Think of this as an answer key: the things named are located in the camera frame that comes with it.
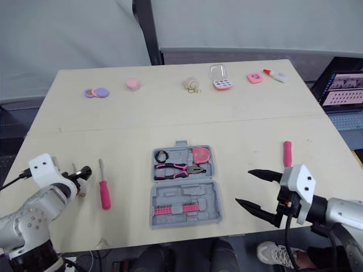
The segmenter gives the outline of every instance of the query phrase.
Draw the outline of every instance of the sneaker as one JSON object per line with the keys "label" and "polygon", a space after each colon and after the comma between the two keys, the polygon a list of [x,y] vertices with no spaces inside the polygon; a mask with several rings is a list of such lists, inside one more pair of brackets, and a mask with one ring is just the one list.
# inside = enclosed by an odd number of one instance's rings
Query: sneaker
{"label": "sneaker", "polygon": [[[297,250],[300,249],[291,248],[295,260]],[[274,242],[263,242],[257,246],[257,257],[261,262],[267,265],[283,265],[293,268],[284,245],[276,245]]]}

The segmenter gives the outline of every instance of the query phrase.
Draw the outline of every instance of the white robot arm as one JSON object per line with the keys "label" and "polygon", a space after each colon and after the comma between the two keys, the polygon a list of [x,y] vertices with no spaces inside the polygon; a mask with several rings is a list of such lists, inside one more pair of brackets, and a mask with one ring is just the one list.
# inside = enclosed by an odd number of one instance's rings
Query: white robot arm
{"label": "white robot arm", "polygon": [[0,248],[15,271],[56,271],[63,260],[53,249],[49,224],[65,209],[91,174],[91,168],[60,174],[55,158],[43,154],[29,162],[41,188],[20,209],[0,218]]}
{"label": "white robot arm", "polygon": [[263,180],[280,183],[277,213],[271,214],[257,204],[236,198],[242,207],[276,227],[280,227],[282,217],[286,215],[297,218],[299,224],[311,222],[311,230],[319,235],[331,238],[334,234],[345,248],[352,271],[363,271],[362,201],[338,198],[326,200],[314,195],[316,181],[303,164],[286,167],[283,174],[259,169],[249,173]]}

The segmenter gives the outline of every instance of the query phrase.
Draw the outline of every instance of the laptop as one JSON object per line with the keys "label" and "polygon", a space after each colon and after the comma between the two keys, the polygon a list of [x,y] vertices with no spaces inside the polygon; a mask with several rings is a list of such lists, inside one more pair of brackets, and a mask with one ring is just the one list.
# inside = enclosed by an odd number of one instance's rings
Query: laptop
{"label": "laptop", "polygon": [[348,146],[363,148],[363,71],[335,71],[311,91]]}

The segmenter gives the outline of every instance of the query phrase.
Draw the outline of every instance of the pink screwdriver handle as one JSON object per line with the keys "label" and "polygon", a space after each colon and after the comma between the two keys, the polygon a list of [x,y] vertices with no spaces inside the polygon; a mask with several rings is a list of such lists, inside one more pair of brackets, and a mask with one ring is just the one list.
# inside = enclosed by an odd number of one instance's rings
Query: pink screwdriver handle
{"label": "pink screwdriver handle", "polygon": [[286,141],[284,142],[284,165],[285,167],[291,167],[293,158],[291,152],[292,142]]}
{"label": "pink screwdriver handle", "polygon": [[110,209],[111,208],[111,199],[109,197],[106,180],[100,181],[100,193],[101,193],[102,208],[104,210]]}

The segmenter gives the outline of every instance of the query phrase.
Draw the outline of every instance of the tool case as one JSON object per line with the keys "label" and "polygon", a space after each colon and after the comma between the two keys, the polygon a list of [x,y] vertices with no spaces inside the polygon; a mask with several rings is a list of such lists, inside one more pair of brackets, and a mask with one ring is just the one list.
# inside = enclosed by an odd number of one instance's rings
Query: tool case
{"label": "tool case", "polygon": [[[205,147],[209,150],[207,163],[193,163],[192,149]],[[190,174],[168,180],[155,180],[155,176],[169,176],[180,172],[175,168],[156,169],[158,151],[166,151],[166,163],[186,164],[203,167],[204,173]],[[222,220],[221,199],[214,176],[214,160],[209,146],[188,146],[187,141],[177,141],[175,147],[156,149],[153,152],[152,180],[156,183],[151,189],[150,226],[152,228],[181,227]]]}

